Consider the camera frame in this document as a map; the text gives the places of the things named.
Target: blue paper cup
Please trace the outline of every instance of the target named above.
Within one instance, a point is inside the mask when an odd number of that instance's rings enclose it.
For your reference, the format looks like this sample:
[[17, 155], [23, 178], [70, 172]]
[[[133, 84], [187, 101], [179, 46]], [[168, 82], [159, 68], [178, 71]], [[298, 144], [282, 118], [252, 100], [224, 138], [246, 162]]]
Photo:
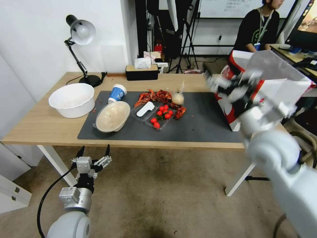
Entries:
[[126, 88], [121, 84], [115, 84], [112, 87], [112, 91], [110, 93], [110, 97], [108, 99], [108, 103], [121, 101], [121, 99], [126, 95]]
[[291, 46], [289, 49], [290, 54], [297, 54], [301, 50], [300, 47]]

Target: desk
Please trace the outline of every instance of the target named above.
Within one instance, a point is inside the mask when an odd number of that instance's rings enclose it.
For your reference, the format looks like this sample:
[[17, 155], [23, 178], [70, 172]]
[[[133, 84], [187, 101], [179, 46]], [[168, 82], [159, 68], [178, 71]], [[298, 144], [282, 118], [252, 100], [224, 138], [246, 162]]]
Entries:
[[[66, 73], [34, 106], [34, 108], [5, 136], [2, 142], [6, 144], [37, 145], [61, 175], [67, 172], [68, 168], [52, 147], [53, 145], [106, 147], [108, 144], [111, 144], [111, 146], [114, 147], [129, 148], [244, 149], [242, 143], [227, 142], [79, 140], [77, 139], [77, 136], [87, 115], [73, 119], [64, 118], [55, 109], [49, 106], [48, 98], [55, 90], [64, 86], [67, 81], [80, 75], [81, 73], [79, 72]], [[100, 86], [95, 88], [94, 99], [96, 99], [100, 91], [112, 90], [112, 86], [116, 83], [123, 84], [128, 91], [147, 91], [148, 88], [157, 91], [166, 87], [171, 90], [177, 90], [182, 81], [185, 82], [186, 92], [208, 91], [205, 87], [204, 77], [199, 74], [159, 74], [158, 80], [153, 81], [127, 81], [123, 76], [108, 76]], [[235, 191], [253, 167], [253, 164], [250, 164], [249, 162], [246, 163], [243, 172], [236, 177], [236, 180], [226, 190], [227, 194], [231, 195]], [[77, 183], [71, 174], [65, 176], [64, 179], [70, 186]]]
[[[294, 63], [298, 63], [304, 59], [304, 55], [301, 53], [297, 54], [290, 54], [286, 50], [279, 49], [279, 44], [272, 44], [271, 48], [274, 53], [276, 53], [279, 57], [284, 59], [289, 64], [293, 65]], [[315, 83], [317, 82], [317, 71], [308, 69], [308, 68], [297, 68], [301, 73], [306, 75], [308, 78], [310, 78]]]

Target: id badge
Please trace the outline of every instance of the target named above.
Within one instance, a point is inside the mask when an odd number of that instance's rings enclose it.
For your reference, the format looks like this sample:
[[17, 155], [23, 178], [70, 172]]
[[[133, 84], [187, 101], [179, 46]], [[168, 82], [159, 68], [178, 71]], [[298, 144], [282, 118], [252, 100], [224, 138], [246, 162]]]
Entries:
[[260, 46], [261, 46], [261, 44], [260, 44], [260, 43], [256, 43], [256, 44], [254, 44], [254, 48], [255, 48], [257, 51], [259, 51], [259, 50], [260, 50]]

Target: beige bowl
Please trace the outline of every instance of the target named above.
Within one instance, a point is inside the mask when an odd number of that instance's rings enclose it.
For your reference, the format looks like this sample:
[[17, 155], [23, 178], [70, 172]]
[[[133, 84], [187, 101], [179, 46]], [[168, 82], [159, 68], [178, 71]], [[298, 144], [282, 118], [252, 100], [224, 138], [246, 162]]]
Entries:
[[126, 102], [117, 101], [105, 106], [97, 115], [95, 127], [101, 132], [118, 132], [130, 114]]

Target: red and white bag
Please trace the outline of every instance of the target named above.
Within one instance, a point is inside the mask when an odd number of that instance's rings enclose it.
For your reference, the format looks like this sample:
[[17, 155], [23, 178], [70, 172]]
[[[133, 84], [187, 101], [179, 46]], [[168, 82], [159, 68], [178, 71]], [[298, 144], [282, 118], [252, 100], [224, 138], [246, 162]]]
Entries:
[[[221, 74], [227, 79], [232, 79], [239, 73], [251, 69], [263, 71], [262, 80], [252, 95], [252, 100], [257, 102], [264, 102], [261, 95], [265, 95], [277, 104], [282, 101], [295, 104], [305, 92], [316, 87], [309, 78], [272, 51], [256, 53], [232, 51], [228, 65], [224, 67]], [[226, 96], [215, 96], [232, 131], [239, 131], [240, 122], [234, 116], [232, 104]]]

